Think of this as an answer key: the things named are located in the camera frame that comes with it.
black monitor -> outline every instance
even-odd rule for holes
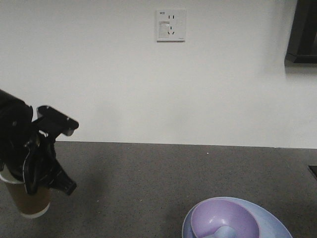
[[[317,63],[317,0],[298,0],[286,60]]]

blue dish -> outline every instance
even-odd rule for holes
[[[234,197],[217,197],[238,203],[245,207],[257,220],[260,227],[260,238],[292,238],[286,227],[264,208],[246,200]],[[196,238],[191,229],[191,216],[196,205],[189,211],[183,223],[183,238]]]

cup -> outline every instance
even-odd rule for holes
[[[0,179],[5,182],[10,195],[25,218],[33,219],[45,214],[50,207],[50,190],[46,187],[39,187],[34,195],[28,195],[25,191],[24,182],[12,176],[5,166],[0,172]]]

gray countertop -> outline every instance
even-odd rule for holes
[[[317,150],[57,142],[77,189],[52,190],[48,212],[20,216],[0,183],[1,238],[180,238],[196,203],[238,197],[275,215],[293,238],[317,237]]]

electrical outlet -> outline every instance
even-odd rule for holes
[[[157,41],[185,41],[186,10],[157,10]]]

